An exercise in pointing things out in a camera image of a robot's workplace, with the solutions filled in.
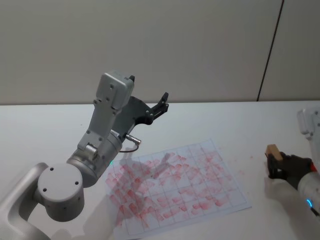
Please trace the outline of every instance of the grid paper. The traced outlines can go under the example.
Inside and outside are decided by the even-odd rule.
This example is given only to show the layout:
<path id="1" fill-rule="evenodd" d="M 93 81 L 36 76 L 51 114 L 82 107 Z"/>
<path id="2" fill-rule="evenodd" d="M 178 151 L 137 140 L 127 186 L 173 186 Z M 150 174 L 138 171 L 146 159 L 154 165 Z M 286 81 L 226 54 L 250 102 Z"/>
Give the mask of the grid paper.
<path id="1" fill-rule="evenodd" d="M 251 207 L 211 140 L 114 160 L 103 178 L 116 240 L 143 238 Z"/>

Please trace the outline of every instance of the blue light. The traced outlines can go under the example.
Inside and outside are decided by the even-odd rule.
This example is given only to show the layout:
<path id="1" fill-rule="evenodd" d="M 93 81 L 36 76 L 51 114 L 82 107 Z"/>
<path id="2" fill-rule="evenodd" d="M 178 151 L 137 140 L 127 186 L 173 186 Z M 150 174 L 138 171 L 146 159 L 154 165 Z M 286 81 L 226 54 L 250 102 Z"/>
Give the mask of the blue light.
<path id="1" fill-rule="evenodd" d="M 310 208 L 312 208 L 312 202 L 309 199 L 307 199 L 306 202 L 309 204 Z"/>

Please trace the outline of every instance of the white wall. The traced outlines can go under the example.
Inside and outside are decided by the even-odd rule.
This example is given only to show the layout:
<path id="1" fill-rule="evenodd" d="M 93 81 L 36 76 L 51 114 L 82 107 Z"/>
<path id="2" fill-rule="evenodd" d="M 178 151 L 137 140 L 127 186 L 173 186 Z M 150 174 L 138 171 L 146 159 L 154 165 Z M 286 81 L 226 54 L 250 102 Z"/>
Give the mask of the white wall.
<path id="1" fill-rule="evenodd" d="M 320 1 L 284 2 L 260 100 L 320 100 Z"/>
<path id="2" fill-rule="evenodd" d="M 100 75 L 156 101 L 254 101 L 281 0 L 0 0 L 0 104 L 91 103 Z"/>

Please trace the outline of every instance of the wooden block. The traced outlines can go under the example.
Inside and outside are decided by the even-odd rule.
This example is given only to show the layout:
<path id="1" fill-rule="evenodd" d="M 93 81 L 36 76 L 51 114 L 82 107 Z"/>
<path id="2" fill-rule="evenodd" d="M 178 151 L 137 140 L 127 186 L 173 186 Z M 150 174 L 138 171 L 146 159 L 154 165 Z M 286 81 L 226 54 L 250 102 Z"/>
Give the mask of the wooden block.
<path id="1" fill-rule="evenodd" d="M 268 157 L 269 154 L 272 154 L 278 161 L 283 160 L 283 157 L 281 156 L 280 151 L 275 144 L 270 144 L 266 147 L 265 155 Z"/>

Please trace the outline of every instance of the table surface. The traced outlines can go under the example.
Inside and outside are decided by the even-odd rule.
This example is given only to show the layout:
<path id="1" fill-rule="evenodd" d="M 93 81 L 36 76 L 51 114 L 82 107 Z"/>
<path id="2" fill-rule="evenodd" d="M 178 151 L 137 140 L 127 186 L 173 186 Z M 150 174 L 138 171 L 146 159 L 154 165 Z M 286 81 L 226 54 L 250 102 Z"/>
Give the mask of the table surface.
<path id="1" fill-rule="evenodd" d="M 252 208 L 164 232 L 148 239 L 312 240 L 319 223 L 298 193 L 282 180 L 267 178 L 267 144 L 287 154 L 311 157 L 300 134 L 297 111 L 320 101 L 172 103 L 151 126 L 132 135 L 142 139 L 141 156 L 212 138 L 243 186 Z M 38 162 L 64 163 L 90 122 L 93 105 L 0 106 L 0 193 Z M 103 181 L 84 190 L 82 213 L 70 222 L 50 219 L 38 205 L 29 222 L 52 240 L 114 239 Z"/>

